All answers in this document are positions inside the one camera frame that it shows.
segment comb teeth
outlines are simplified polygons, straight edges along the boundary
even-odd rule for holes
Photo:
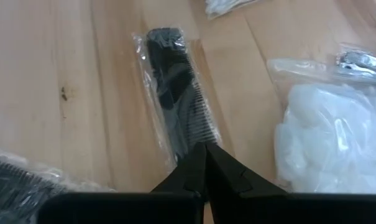
[[[215,125],[180,31],[150,31],[147,48],[174,153],[182,158],[197,142],[217,142]]]
[[[66,188],[0,161],[0,223],[30,223],[49,198]]]

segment clear plastic bag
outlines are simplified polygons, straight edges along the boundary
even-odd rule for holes
[[[309,60],[268,69],[285,109],[279,178],[294,192],[376,194],[376,76]]]
[[[206,13],[209,19],[214,19],[246,4],[257,1],[259,0],[206,0]]]
[[[357,45],[341,43],[336,63],[339,67],[360,71],[362,75],[376,75],[376,55]]]
[[[68,192],[113,190],[0,150],[0,223],[35,223],[41,205]]]
[[[154,29],[134,40],[150,115],[170,170],[197,142],[222,146],[182,30]]]

